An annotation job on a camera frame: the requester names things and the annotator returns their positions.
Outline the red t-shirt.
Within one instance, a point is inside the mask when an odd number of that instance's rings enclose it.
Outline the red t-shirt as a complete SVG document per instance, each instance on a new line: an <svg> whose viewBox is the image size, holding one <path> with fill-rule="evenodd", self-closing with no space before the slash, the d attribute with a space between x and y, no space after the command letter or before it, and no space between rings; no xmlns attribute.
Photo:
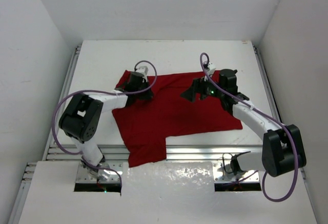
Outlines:
<svg viewBox="0 0 328 224"><path fill-rule="evenodd" d="M112 111L130 152L130 167L166 159L167 137L242 129L241 121L224 111L219 99L192 103L180 97L193 79L202 76L202 72L149 76L155 82L151 100Z"/></svg>

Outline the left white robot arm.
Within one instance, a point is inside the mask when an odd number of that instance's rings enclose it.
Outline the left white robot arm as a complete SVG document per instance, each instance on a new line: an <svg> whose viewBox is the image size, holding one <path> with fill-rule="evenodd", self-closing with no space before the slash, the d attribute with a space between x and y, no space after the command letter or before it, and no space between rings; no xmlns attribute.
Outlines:
<svg viewBox="0 0 328 224"><path fill-rule="evenodd" d="M153 97L147 72L145 66L130 72L128 81L110 93L88 95L83 91L72 95L58 125L75 143L88 168L97 171L105 162L105 156L93 139L100 115L128 107L138 99L149 100Z"/></svg>

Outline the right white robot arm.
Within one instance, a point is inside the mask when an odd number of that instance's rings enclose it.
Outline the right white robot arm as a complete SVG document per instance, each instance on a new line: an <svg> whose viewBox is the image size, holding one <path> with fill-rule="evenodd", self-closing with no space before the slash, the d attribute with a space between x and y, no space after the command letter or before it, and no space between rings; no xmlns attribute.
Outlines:
<svg viewBox="0 0 328 224"><path fill-rule="evenodd" d="M180 96L191 102L197 95L201 100L208 96L218 98L226 112L245 123L262 139L261 161L270 176L277 177L304 167L307 161L299 128L279 125L253 107L249 98L238 91L236 73L237 70L220 70L217 82L206 76L195 78Z"/></svg>

